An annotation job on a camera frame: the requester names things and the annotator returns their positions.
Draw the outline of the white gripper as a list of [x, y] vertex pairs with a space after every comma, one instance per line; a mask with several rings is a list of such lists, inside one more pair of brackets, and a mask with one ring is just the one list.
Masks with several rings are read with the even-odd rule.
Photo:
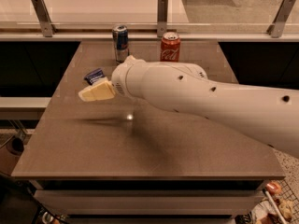
[[84, 102], [112, 99], [116, 92], [130, 98], [141, 98], [140, 88], [144, 73], [145, 61], [130, 55], [113, 71], [112, 83], [106, 77], [100, 78], [80, 91], [78, 96]]

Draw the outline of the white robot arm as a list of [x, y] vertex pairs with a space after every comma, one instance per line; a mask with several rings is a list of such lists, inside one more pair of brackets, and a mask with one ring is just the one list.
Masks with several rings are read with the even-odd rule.
[[165, 111], [217, 121], [299, 158], [299, 90], [214, 81], [194, 63], [148, 63], [134, 56], [111, 77], [101, 70], [90, 75], [93, 83], [78, 93], [84, 102], [117, 94], [140, 98]]

